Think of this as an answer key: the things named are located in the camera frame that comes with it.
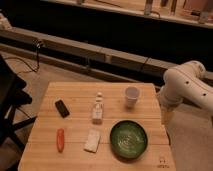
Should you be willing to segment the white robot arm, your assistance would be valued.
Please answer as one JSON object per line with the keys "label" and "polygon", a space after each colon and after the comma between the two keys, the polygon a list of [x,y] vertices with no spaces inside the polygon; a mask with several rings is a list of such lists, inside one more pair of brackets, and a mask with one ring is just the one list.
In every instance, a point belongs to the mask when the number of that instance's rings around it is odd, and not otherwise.
{"label": "white robot arm", "polygon": [[170,122],[173,110],[183,99],[188,99],[213,117],[213,87],[202,81],[205,72],[204,65],[199,61],[189,61],[164,72],[164,85],[157,93],[163,125]]}

